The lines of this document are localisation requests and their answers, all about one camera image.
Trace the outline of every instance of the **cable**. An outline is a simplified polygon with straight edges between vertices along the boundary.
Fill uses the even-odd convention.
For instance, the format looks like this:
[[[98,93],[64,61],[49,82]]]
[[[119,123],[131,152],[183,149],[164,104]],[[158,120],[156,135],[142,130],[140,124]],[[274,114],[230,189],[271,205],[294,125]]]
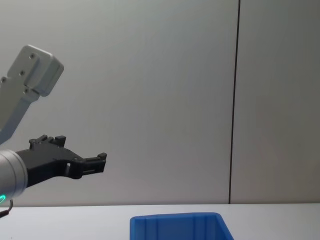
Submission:
[[[11,199],[10,200],[10,206],[9,206],[8,210],[0,211],[0,218],[3,218],[5,216],[7,216],[10,213],[11,209],[13,208],[13,206],[14,206],[14,201]]]

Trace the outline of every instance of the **gray wall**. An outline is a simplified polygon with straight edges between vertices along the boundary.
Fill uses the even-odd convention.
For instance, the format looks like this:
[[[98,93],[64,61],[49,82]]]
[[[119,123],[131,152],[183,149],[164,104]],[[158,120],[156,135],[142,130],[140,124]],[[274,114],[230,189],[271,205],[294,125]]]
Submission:
[[[1,149],[66,135],[106,171],[27,189],[20,206],[227,203],[236,0],[3,0],[0,73],[20,48],[65,71]]]
[[[232,203],[320,201],[320,1],[242,0]]]

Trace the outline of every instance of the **green led light ring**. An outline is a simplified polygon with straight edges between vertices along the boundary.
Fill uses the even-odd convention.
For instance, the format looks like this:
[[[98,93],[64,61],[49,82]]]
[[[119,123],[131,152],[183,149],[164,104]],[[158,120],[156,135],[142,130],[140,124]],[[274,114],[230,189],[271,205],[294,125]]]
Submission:
[[[5,200],[6,200],[6,196],[5,195],[1,195],[0,196],[0,204],[2,204]]]

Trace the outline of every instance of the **table surface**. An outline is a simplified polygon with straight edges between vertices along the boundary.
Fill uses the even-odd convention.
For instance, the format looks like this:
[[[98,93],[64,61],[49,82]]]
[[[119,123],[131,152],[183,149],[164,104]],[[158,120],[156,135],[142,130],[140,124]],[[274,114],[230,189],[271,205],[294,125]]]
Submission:
[[[0,239],[129,240],[131,217],[187,212],[221,214],[235,240],[320,239],[316,203],[16,207],[0,219]]]

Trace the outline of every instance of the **blue plastic bin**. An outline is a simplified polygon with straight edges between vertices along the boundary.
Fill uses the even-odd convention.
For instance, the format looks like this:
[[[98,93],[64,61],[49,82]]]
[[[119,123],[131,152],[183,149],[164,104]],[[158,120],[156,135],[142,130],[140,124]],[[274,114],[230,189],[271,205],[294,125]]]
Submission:
[[[220,214],[214,212],[135,216],[130,240],[234,240]]]

